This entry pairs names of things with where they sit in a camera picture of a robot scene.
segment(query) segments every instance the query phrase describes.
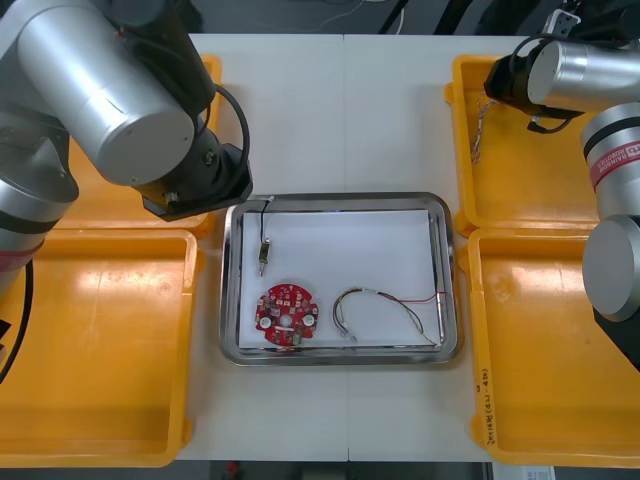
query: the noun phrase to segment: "electronic component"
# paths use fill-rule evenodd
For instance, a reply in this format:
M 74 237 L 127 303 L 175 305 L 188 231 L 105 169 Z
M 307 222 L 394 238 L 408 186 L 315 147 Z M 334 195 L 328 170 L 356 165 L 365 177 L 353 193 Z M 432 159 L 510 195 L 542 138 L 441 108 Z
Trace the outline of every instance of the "electronic component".
M 264 275 L 264 269 L 267 267 L 269 263 L 269 249 L 271 248 L 271 242 L 267 238 L 262 245 L 260 245 L 260 254 L 258 255 L 258 262 L 260 263 L 260 268 L 258 269 L 258 273 L 260 276 Z
M 256 329 L 281 347 L 297 347 L 303 338 L 312 338 L 318 324 L 318 305 L 311 294 L 298 285 L 283 283 L 269 289 L 258 300 Z

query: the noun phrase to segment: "red label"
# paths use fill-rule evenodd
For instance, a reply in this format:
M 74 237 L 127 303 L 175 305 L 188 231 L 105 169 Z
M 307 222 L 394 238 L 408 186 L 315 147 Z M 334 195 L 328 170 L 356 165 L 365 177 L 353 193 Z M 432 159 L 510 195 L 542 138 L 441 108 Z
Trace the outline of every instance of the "red label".
M 640 141 L 621 145 L 605 153 L 591 167 L 591 185 L 596 188 L 604 177 L 627 163 L 640 160 Z
M 43 243 L 44 241 L 37 247 L 22 252 L 0 252 L 0 273 L 18 270 L 24 267 L 27 262 L 33 258 Z

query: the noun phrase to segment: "black cable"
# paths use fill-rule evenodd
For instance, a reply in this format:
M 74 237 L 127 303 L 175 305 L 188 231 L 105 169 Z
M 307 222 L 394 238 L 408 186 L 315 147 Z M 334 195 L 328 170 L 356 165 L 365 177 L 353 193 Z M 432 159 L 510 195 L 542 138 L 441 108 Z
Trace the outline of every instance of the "black cable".
M 211 104 L 207 105 L 207 113 L 205 113 L 205 116 L 204 116 L 204 123 L 202 124 L 202 128 L 200 129 L 200 131 L 196 134 L 196 138 L 202 135 L 204 131 L 207 129 L 210 118 L 211 118 Z
M 20 328 L 18 330 L 18 336 L 13 344 L 13 348 L 7 357 L 7 361 L 0 370 L 0 384 L 4 382 L 13 362 L 15 362 L 24 336 L 27 333 L 27 325 L 29 324 L 29 317 L 31 316 L 31 306 L 33 305 L 33 260 L 29 260 L 29 263 L 25 266 L 25 280 L 24 280 L 24 306 L 22 307 L 22 320 L 20 320 Z
M 567 118 L 564 122 L 562 122 L 560 125 L 558 125 L 555 128 L 545 128 L 541 125 L 538 125 L 532 120 L 531 122 L 529 122 L 529 126 L 527 127 L 527 130 L 530 130 L 536 133 L 542 133 L 545 135 L 549 133 L 558 133 L 560 130 L 563 130 L 567 125 L 569 125 L 571 123 L 571 120 L 573 120 L 573 118 Z
M 242 111 L 242 107 L 238 103 L 238 101 L 234 98 L 233 95 L 226 88 L 216 85 L 216 91 L 222 95 L 229 105 L 236 112 L 236 116 L 238 117 L 238 121 L 240 122 L 240 130 L 242 131 L 242 154 L 240 155 L 240 160 L 238 162 L 238 167 L 234 173 L 234 175 L 229 179 L 229 183 L 234 183 L 239 175 L 242 174 L 242 167 L 246 165 L 249 161 L 249 147 L 251 146 L 251 139 L 249 137 L 249 122 L 247 122 L 247 117 L 244 116 L 244 112 Z

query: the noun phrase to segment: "cylindrical component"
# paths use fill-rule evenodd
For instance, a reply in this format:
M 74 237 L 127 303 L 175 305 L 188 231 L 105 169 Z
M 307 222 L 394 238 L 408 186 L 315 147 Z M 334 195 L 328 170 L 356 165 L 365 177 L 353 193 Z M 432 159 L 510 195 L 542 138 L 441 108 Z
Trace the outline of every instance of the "cylindrical component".
M 593 307 L 623 321 L 640 307 L 640 104 L 595 116 L 581 135 L 598 213 L 582 275 Z
M 59 152 L 48 138 L 28 149 L 12 144 L 11 131 L 18 138 L 27 135 L 4 128 L 0 136 L 5 142 L 0 145 L 0 294 L 11 286 L 78 197 L 76 182 L 64 170 Z
M 313 327 L 316 323 L 316 319 L 313 315 L 305 315 L 302 317 L 302 323 L 305 327 Z
M 599 112 L 640 99 L 640 52 L 555 41 L 536 58 L 529 100 L 579 112 Z
M 152 182 L 187 154 L 189 116 L 90 3 L 43 10 L 18 40 L 22 69 L 104 178 Z
M 640 215 L 640 104 L 595 116 L 581 140 L 600 218 Z
M 620 322 L 640 307 L 640 226 L 614 215 L 589 236 L 582 263 L 584 286 L 593 307 Z

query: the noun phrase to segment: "floor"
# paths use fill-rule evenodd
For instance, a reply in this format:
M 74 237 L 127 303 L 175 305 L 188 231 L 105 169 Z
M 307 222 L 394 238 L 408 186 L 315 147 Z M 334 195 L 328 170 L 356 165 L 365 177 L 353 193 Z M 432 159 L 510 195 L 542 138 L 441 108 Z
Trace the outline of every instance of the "floor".
M 402 34 L 433 33 L 447 0 L 409 0 Z M 472 35 L 490 0 L 474 0 L 456 34 Z M 519 33 L 536 33 L 560 0 L 542 0 Z M 207 33 L 375 34 L 396 0 L 193 0 Z M 389 30 L 395 33 L 398 22 Z
M 490 0 L 475 0 L 456 30 L 458 35 L 473 34 L 480 15 Z M 519 34 L 536 33 L 550 9 L 560 0 L 542 0 L 522 24 Z M 201 31 L 206 33 L 333 33 L 374 34 L 393 8 L 395 0 L 193 0 L 202 14 Z M 410 0 L 405 8 L 401 34 L 428 35 L 442 15 L 447 0 Z M 398 22 L 390 29 L 395 33 Z M 94 480 L 216 480 L 225 478 L 224 462 L 174 462 L 163 469 L 98 469 L 90 472 Z M 244 462 L 244 480 L 320 478 L 314 472 L 347 472 L 350 479 L 422 480 L 456 478 L 482 479 L 481 464 L 451 463 L 348 463 L 309 465 L 283 462 Z M 81 480 L 86 470 L 4 470 L 3 480 Z M 556 469 L 558 480 L 628 480 L 640 478 L 632 470 Z

